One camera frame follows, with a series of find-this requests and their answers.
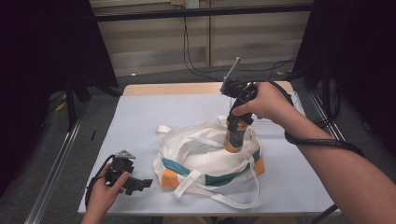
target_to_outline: white fabric strap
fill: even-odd
[[[227,126],[227,115],[219,115],[218,116],[218,123],[223,125],[223,126]]]
[[[172,196],[179,199],[184,191],[201,175],[201,172],[197,170],[191,171],[191,173],[184,178],[178,187],[173,191]]]
[[[253,171],[252,164],[250,164],[250,171],[253,173],[254,180],[256,181],[256,188],[257,188],[256,196],[255,196],[255,198],[254,198],[252,203],[239,203],[239,202],[236,202],[236,201],[228,198],[227,196],[225,196],[223,194],[215,193],[215,192],[211,191],[206,186],[203,186],[203,185],[191,185],[201,175],[201,173],[199,171],[196,171],[196,170],[193,170],[180,183],[180,185],[177,187],[177,189],[175,189],[175,191],[172,193],[172,195],[178,199],[178,198],[181,197],[181,195],[184,192],[187,191],[187,192],[190,192],[190,193],[196,193],[196,194],[202,194],[202,195],[209,196],[213,200],[216,200],[216,201],[221,202],[221,203],[228,204],[228,205],[230,205],[231,207],[234,207],[234,208],[247,209],[247,208],[250,208],[251,206],[253,206],[253,204],[257,201],[257,198],[259,197],[259,193],[260,193],[259,181],[257,180],[256,173]]]
[[[157,131],[155,133],[158,134],[160,137],[164,137],[167,133],[169,133],[171,131],[172,131],[172,129],[169,128],[168,126],[158,125]]]

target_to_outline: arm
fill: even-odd
[[[301,115],[270,83],[260,83],[255,100],[237,107],[271,119],[300,139],[332,139]],[[396,185],[363,157],[341,148],[298,146],[335,204],[353,223],[394,223]]]
[[[99,176],[105,176],[106,170],[111,164],[107,164],[101,171]],[[116,201],[117,195],[122,193],[122,186],[128,179],[128,172],[123,173],[112,187],[106,185],[105,178],[96,180],[92,188],[90,202],[87,211],[82,219],[82,224],[101,223],[105,217],[107,210]]]

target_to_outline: finger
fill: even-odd
[[[114,189],[116,192],[119,192],[119,190],[122,188],[122,186],[125,184],[125,182],[128,180],[128,172],[124,172],[122,175],[120,175],[119,179],[114,183],[112,189]]]
[[[250,112],[248,104],[240,105],[233,109],[233,114],[236,116],[242,116],[248,112]]]
[[[106,164],[105,167],[100,172],[99,176],[104,176],[106,174],[106,171],[108,170],[108,168],[110,168],[110,166],[111,166],[111,163]]]

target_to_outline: table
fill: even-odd
[[[298,95],[289,83],[280,83],[292,94],[300,112]],[[228,114],[232,102],[219,93],[221,83],[148,84],[128,86],[120,98],[114,119],[108,129],[97,161],[94,176],[105,159],[123,149],[136,156],[132,176],[152,178],[149,189],[135,191],[132,196],[120,195],[108,211],[128,216],[302,216],[321,213],[333,204],[313,169],[298,148],[289,144],[283,130],[272,122],[257,120],[253,129],[263,145],[266,172],[258,176],[260,194],[249,209],[235,209],[203,195],[186,193],[179,200],[171,196],[173,189],[159,186],[152,163],[158,153],[161,137],[158,125],[173,129],[215,120]],[[255,181],[225,186],[217,190],[239,202],[250,202],[255,196]],[[85,212],[84,199],[78,209]]]

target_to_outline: teal fabric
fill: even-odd
[[[254,162],[257,162],[260,159],[260,149],[258,149],[255,153],[253,153],[252,156],[253,156]],[[175,171],[179,175],[187,176],[191,172],[190,169],[181,165],[180,163],[171,161],[164,157],[163,157],[163,166],[169,170]],[[205,184],[207,186],[211,186],[211,187],[219,187],[219,186],[229,184],[231,181],[233,181],[234,177],[244,173],[247,169],[250,169],[249,163],[247,164],[245,169],[241,172],[227,174],[227,175],[219,175],[219,176],[205,175]]]
[[[163,157],[163,166],[166,167],[169,170],[175,171],[179,175],[189,175],[190,174],[190,169],[184,167],[178,162],[168,160]]]

